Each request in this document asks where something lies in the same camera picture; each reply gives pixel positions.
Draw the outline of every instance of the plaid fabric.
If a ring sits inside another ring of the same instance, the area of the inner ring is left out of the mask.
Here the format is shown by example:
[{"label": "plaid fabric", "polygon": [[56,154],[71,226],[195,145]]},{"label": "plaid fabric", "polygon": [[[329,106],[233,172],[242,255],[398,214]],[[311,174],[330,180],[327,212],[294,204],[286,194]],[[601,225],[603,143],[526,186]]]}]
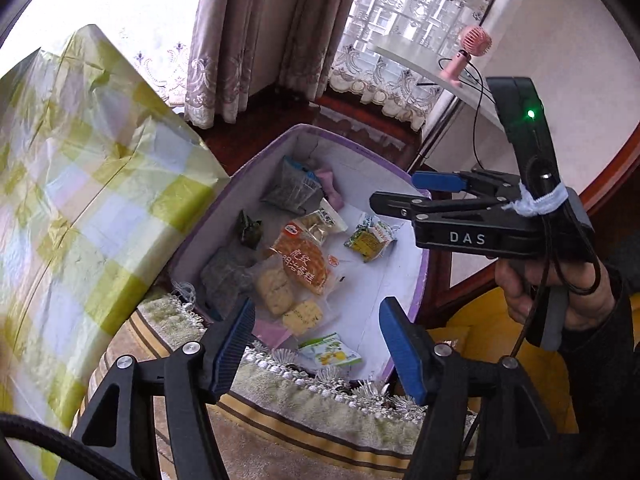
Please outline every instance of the plaid fabric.
[{"label": "plaid fabric", "polygon": [[[110,339],[227,182],[95,25],[0,80],[0,410],[69,430]],[[52,478],[53,455],[16,451]]]}]

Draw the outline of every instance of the white string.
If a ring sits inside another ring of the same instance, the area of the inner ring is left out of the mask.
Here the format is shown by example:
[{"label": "white string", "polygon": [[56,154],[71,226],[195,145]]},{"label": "white string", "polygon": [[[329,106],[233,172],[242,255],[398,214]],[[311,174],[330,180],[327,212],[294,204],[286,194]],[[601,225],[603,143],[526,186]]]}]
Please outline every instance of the white string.
[{"label": "white string", "polygon": [[520,216],[538,216],[552,213],[569,198],[565,185],[561,182],[551,193],[533,198],[529,190],[520,181],[520,199],[502,206],[502,209],[513,209]]},{"label": "white string", "polygon": [[172,294],[174,296],[180,295],[186,300],[183,307],[188,310],[193,308],[193,304],[196,301],[196,288],[189,282],[174,282],[174,280],[171,280],[171,284],[174,286]]}]

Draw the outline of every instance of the black cable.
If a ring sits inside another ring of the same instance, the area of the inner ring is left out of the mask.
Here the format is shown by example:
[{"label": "black cable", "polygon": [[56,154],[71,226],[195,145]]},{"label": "black cable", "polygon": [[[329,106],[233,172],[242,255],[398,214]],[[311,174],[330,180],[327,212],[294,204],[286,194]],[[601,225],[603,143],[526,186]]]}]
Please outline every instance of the black cable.
[{"label": "black cable", "polygon": [[476,430],[478,429],[478,425],[480,424],[481,412],[482,412],[482,405],[480,405],[480,409],[476,414],[476,418],[471,423],[471,427],[469,428],[469,431],[466,432],[465,439],[462,441],[462,447],[460,448],[460,462],[462,462],[462,460],[466,458],[465,457],[466,450],[469,449],[469,444],[471,444],[471,439],[474,437],[474,433],[476,432]]},{"label": "black cable", "polygon": [[[438,65],[439,67],[442,69],[442,62],[443,61],[451,61],[450,57],[441,57],[438,60]],[[482,162],[480,162],[480,158],[478,157],[478,151],[476,150],[476,124],[478,123],[478,112],[480,111],[480,105],[482,104],[482,98],[485,96],[484,93],[484,80],[482,80],[482,75],[480,73],[480,71],[476,68],[476,66],[471,63],[470,61],[468,62],[468,64],[476,71],[476,74],[478,74],[478,79],[476,79],[475,77],[473,77],[473,75],[471,75],[471,73],[466,70],[465,71],[471,76],[471,79],[473,79],[474,81],[476,81],[477,83],[480,83],[480,98],[478,99],[478,106],[476,107],[476,113],[474,114],[474,126],[472,129],[472,133],[471,133],[471,143],[472,143],[472,147],[474,149],[474,157],[476,158],[476,162],[478,163],[478,166],[480,166],[480,168],[482,170],[485,169],[485,167],[482,165]],[[471,86],[471,88],[474,88],[476,90],[478,90],[478,88],[474,85],[471,85],[469,83],[467,83],[466,81],[462,81],[460,80],[461,83],[464,83],[465,85]]]},{"label": "black cable", "polygon": [[564,276],[564,272],[562,272],[562,268],[560,267],[560,261],[559,261],[558,255],[554,254],[554,264],[556,265],[556,273],[558,274],[558,278],[560,279],[560,282],[564,286],[566,286],[570,292],[572,292],[573,294],[577,294],[578,296],[588,296],[590,294],[593,294],[596,290],[598,290],[598,287],[600,286],[600,281],[602,280],[602,270],[600,269],[600,261],[598,260],[598,255],[596,254],[596,251],[593,248],[593,245],[591,245],[591,241],[587,238],[587,235],[585,234],[584,229],[580,225],[580,222],[578,222],[578,219],[575,217],[574,210],[571,208],[568,201],[565,201],[562,206],[564,207],[564,212],[569,217],[574,228],[578,231],[578,234],[580,235],[580,239],[582,240],[582,243],[585,245],[585,247],[587,247],[587,251],[589,252],[589,256],[590,256],[590,260],[588,261],[588,263],[593,265],[595,277],[593,279],[593,284],[589,287],[583,288],[583,287],[575,286],[573,283],[570,283],[567,280],[567,278]]},{"label": "black cable", "polygon": [[[440,67],[440,69],[441,69],[441,70],[443,70],[443,69],[444,69],[444,67],[442,66],[442,62],[443,62],[443,61],[451,61],[451,58],[450,58],[450,57],[441,57],[441,58],[438,60],[438,66]],[[473,79],[473,80],[476,82],[476,84],[475,84],[475,85],[473,85],[473,84],[471,84],[471,83],[469,83],[469,82],[465,81],[464,79],[459,79],[459,81],[460,81],[463,85],[467,85],[467,86],[469,86],[469,87],[473,88],[474,90],[478,90],[478,91],[480,91],[480,89],[478,88],[478,84],[480,84],[480,83],[481,83],[482,78],[480,78],[480,79],[476,79],[476,78],[473,76],[473,74],[472,74],[471,72],[469,72],[469,70],[468,70],[466,67],[465,67],[465,72],[466,72],[466,75],[467,75],[469,78]],[[436,83],[416,83],[416,86],[430,86],[430,85],[435,85],[435,84],[436,84]],[[491,102],[495,105],[495,101],[494,101],[494,99],[493,99],[489,94],[485,93],[485,94],[484,94],[484,97],[485,97],[485,98],[487,98],[487,99],[489,99],[489,101],[491,101]]]},{"label": "black cable", "polygon": [[479,70],[475,66],[473,66],[470,61],[469,65],[471,65],[474,70],[478,72],[478,76],[480,78],[480,98],[478,99],[478,106],[476,107],[476,113],[474,114],[474,127],[471,133],[471,143],[474,149],[474,157],[476,158],[476,162],[478,163],[478,166],[480,166],[480,168],[484,170],[484,166],[482,165],[482,162],[480,162],[480,158],[478,157],[478,152],[476,152],[476,123],[478,122],[478,112],[480,111],[480,104],[482,103],[482,98],[484,97],[484,81],[482,81],[482,76],[480,75]]},{"label": "black cable", "polygon": [[35,420],[0,413],[0,431],[5,438],[23,440],[58,455],[97,480],[140,480],[81,442]]},{"label": "black cable", "polygon": [[522,329],[520,330],[520,334],[518,334],[518,338],[516,339],[516,343],[513,345],[513,349],[511,349],[510,357],[516,357],[518,352],[520,351],[520,347],[524,342],[524,338],[529,331],[529,327],[531,327],[531,323],[533,322],[533,318],[536,315],[536,310],[540,305],[540,301],[546,292],[546,281],[549,276],[549,268],[551,267],[551,253],[553,252],[552,238],[551,238],[551,226],[549,224],[549,219],[546,216],[542,217],[542,225],[545,231],[545,266],[542,269],[542,278],[540,279],[540,285],[538,286],[538,290],[536,291],[536,295],[533,299],[533,303],[531,304],[531,308],[529,309],[529,313],[527,314],[527,318],[524,320],[522,324]]},{"label": "black cable", "polygon": [[0,465],[4,480],[33,480],[0,431]]},{"label": "black cable", "polygon": [[[477,86],[472,85],[471,83],[467,83],[466,81],[462,81],[462,79],[460,80],[460,82],[461,82],[463,85],[471,86],[471,88],[473,88],[474,90],[478,90],[478,91],[480,91],[480,89],[479,89]],[[487,94],[484,94],[484,98],[485,98],[485,99],[489,99],[489,101],[491,101],[491,102],[495,105],[495,101],[494,101],[491,97],[489,97]]]}]

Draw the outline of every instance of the metal screw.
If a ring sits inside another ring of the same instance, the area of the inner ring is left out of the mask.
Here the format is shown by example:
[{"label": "metal screw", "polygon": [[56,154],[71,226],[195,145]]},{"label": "metal screw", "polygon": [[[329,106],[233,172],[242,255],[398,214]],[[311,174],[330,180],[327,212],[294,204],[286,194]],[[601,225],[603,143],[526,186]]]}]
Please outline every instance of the metal screw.
[{"label": "metal screw", "polygon": [[197,354],[200,351],[200,343],[191,341],[182,347],[182,351],[187,355]]},{"label": "metal screw", "polygon": [[518,360],[515,357],[505,357],[502,359],[502,366],[509,370],[515,370],[518,367]]},{"label": "metal screw", "polygon": [[123,355],[116,361],[116,366],[118,368],[129,368],[133,364],[133,357],[130,355]]},{"label": "metal screw", "polygon": [[446,343],[438,343],[436,346],[433,347],[433,351],[435,352],[436,355],[439,355],[440,357],[448,357],[453,352],[453,349]]}]

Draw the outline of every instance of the storage box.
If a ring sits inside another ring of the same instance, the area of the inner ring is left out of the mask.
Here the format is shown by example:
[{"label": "storage box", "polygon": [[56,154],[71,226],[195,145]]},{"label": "storage box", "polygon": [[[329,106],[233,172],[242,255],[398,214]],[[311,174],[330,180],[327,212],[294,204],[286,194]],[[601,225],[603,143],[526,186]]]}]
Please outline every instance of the storage box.
[{"label": "storage box", "polygon": [[[261,203],[260,198],[285,155],[300,161],[313,158],[332,168],[335,185],[346,203],[340,215],[349,228],[343,234],[332,235],[322,248],[341,260],[358,263],[350,266],[355,270],[328,298],[339,316],[309,331],[302,339],[337,332],[363,358],[363,362],[348,370],[350,379],[386,380],[392,363],[380,332],[378,307],[387,296],[395,296],[409,319],[415,319],[424,292],[429,251],[415,246],[409,221],[395,218],[386,221],[401,224],[398,240],[381,258],[364,264],[359,254],[344,247],[361,211],[370,212],[369,197],[373,192],[417,193],[408,174],[349,139],[308,124],[299,124],[283,133],[232,177],[174,254],[170,275],[177,281],[198,282],[202,267],[228,241],[240,210],[255,219],[263,218],[265,208],[273,210]],[[277,228],[277,224],[265,225],[265,237],[274,238],[273,225]],[[296,344],[297,341],[290,340],[284,346],[295,348]]]}]

